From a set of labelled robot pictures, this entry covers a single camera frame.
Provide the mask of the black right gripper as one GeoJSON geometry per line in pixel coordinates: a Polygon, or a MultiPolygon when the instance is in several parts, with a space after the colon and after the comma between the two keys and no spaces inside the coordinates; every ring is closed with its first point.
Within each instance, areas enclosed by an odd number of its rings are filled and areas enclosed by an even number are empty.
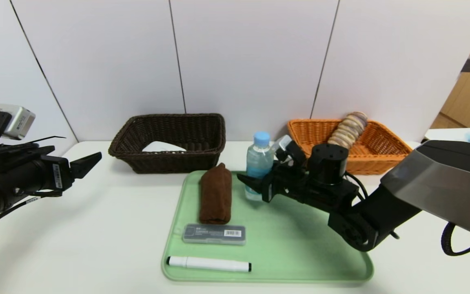
{"type": "Polygon", "coordinates": [[[306,168],[290,163],[274,163],[270,172],[263,178],[255,178],[243,173],[237,174],[240,180],[255,194],[262,194],[262,200],[270,203],[274,196],[292,197],[300,189],[306,177],[306,168]]]}

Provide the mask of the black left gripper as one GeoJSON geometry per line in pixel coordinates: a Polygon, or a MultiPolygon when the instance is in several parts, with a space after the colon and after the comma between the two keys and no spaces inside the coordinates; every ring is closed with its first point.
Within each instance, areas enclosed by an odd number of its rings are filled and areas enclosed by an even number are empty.
{"type": "Polygon", "coordinates": [[[102,159],[97,152],[69,162],[65,158],[40,156],[5,171],[3,183],[17,197],[60,197],[74,179],[83,179],[102,159]]]}

